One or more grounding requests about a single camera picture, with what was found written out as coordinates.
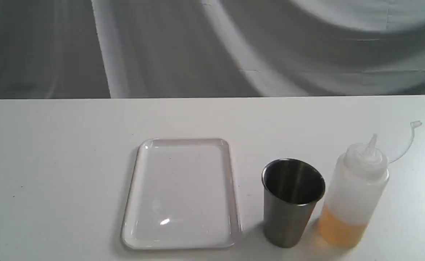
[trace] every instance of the squeeze bottle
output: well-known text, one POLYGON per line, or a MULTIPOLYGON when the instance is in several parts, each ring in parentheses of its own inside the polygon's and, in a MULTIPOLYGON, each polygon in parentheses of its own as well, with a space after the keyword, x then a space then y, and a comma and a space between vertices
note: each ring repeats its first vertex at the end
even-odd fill
POLYGON ((358 244, 388 183, 388 164, 408 151, 414 129, 420 125, 420 121, 411 122, 408 147, 391 162, 375 147, 376 134, 368 144, 350 145, 338 158, 318 222, 318 230, 328 243, 345 248, 358 244))

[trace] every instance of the stainless steel cup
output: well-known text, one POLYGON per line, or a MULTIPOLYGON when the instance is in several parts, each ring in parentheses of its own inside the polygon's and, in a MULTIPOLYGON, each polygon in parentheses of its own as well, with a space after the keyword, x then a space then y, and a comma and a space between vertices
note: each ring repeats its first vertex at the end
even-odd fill
POLYGON ((296 245, 325 193, 325 181, 311 165, 297 159, 278 159, 262 172, 264 235, 274 245, 296 245))

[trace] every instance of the oil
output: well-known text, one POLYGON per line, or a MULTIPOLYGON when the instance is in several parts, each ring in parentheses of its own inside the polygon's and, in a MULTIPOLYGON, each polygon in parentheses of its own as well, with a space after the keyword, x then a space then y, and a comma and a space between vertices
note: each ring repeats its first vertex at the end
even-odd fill
POLYGON ((342 248, 352 248, 356 246, 365 231, 365 225, 353 226, 336 218, 326 206, 318 220, 318 231, 322 237, 330 244, 342 248))

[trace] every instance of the white plastic tray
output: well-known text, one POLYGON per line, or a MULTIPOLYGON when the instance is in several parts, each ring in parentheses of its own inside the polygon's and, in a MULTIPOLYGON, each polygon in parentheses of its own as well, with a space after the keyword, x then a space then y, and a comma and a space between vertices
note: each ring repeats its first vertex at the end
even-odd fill
POLYGON ((225 248, 241 232, 226 141, 152 139, 140 145, 122 227, 127 246, 225 248))

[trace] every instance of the cup rim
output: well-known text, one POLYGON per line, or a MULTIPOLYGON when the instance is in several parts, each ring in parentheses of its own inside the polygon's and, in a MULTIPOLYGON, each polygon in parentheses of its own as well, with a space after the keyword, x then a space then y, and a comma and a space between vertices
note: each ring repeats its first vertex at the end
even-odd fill
POLYGON ((280 159, 276 159, 276 160, 273 160, 273 161, 271 161, 271 162, 269 162, 265 167, 264 167, 264 169, 262 170, 262 174, 261 174, 261 182, 262 182, 262 185, 264 186, 264 189, 266 190, 266 191, 268 191, 272 196, 274 196, 275 198, 277 198, 278 200, 280 200, 280 201, 282 201, 282 202, 284 202, 285 204, 288 204, 288 205, 292 205, 292 206, 306 206, 306 205, 310 205, 310 204, 312 204, 312 203, 317 203, 320 199, 322 199, 322 197, 325 195, 325 179, 324 179, 324 177, 322 176, 322 174, 315 168, 315 167, 313 167, 312 165, 310 165, 309 163, 307 163, 307 162, 304 162, 304 161, 302 161, 302 160, 299 160, 299 159, 294 159, 294 158, 280 158, 280 159), (320 179, 322 180, 322 191, 320 192, 320 196, 318 196, 316 199, 314 199, 314 200, 312 200, 312 201, 310 201, 310 202, 308 202, 308 203, 303 203, 303 204, 296 204, 296 203, 291 203, 291 202, 287 202, 287 201, 285 201, 285 200, 282 200, 280 197, 278 197, 277 195, 275 195, 274 193, 272 193, 272 191, 270 191, 269 190, 269 188, 267 187, 267 185, 265 184, 265 182, 264 182, 264 177, 265 177, 265 173, 266 173, 266 171, 267 171, 267 169, 271 166, 271 165, 273 165, 273 164, 275 164, 275 163, 277 163, 277 162, 280 162, 280 161, 295 161, 295 162, 300 162, 300 163, 303 163, 303 164, 305 164, 305 165, 307 165, 307 166, 309 166, 309 167, 311 167, 313 170, 315 170, 315 172, 320 176, 320 179))

